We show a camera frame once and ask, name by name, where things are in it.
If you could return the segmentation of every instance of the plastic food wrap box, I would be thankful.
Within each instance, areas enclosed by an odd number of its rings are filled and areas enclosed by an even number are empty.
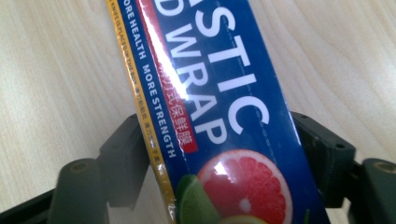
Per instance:
[[[107,0],[171,223],[329,223],[247,0]]]

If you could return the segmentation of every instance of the wood grain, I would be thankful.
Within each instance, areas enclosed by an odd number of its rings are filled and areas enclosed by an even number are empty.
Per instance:
[[[396,161],[396,3],[250,1],[290,109]],[[135,112],[106,1],[0,1],[0,211],[52,189]],[[329,211],[347,223],[344,209]],[[163,223],[148,172],[113,223]]]

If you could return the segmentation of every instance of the letter w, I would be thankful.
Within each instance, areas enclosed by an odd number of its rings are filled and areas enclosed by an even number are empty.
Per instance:
[[[190,36],[179,36],[182,35],[192,29],[191,24],[187,24],[183,27],[180,27],[168,34],[166,34],[166,40],[168,42],[181,42],[181,44],[173,49],[171,49],[172,57],[174,58],[183,58],[183,57],[200,57],[201,51],[200,50],[190,50],[190,51],[183,51],[186,48],[194,45],[197,42],[195,37]]]

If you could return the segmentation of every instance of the green fruit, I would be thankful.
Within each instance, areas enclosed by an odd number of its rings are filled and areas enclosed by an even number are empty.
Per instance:
[[[184,175],[177,186],[177,224],[217,224],[220,220],[198,178]]]

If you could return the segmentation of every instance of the citrus fruit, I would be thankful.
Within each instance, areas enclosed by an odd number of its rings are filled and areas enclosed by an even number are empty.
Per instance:
[[[291,223],[289,187],[276,165],[261,153],[222,152],[205,164],[198,178],[222,217],[251,215],[269,224]]]
[[[226,217],[219,224],[267,224],[263,220],[253,216]]]
[[[195,175],[184,175],[177,185],[178,224],[217,224],[221,217]]]

